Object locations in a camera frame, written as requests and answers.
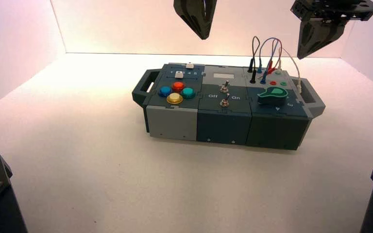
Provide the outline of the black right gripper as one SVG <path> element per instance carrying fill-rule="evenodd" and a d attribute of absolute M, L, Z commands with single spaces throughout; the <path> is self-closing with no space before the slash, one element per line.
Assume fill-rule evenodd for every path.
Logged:
<path fill-rule="evenodd" d="M 350 20 L 373 16 L 372 0 L 296 0 L 290 11 L 301 21 L 297 57 L 303 59 L 338 40 Z"/>

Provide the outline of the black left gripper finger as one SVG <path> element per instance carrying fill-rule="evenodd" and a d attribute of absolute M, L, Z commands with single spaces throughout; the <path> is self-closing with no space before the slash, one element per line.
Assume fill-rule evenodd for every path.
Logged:
<path fill-rule="evenodd" d="M 204 40 L 203 19 L 204 2 L 202 0 L 174 0 L 173 7 L 176 14 L 193 30 L 193 32 Z"/>
<path fill-rule="evenodd" d="M 202 1 L 201 39 L 207 39 L 209 37 L 216 5 L 217 0 Z"/>

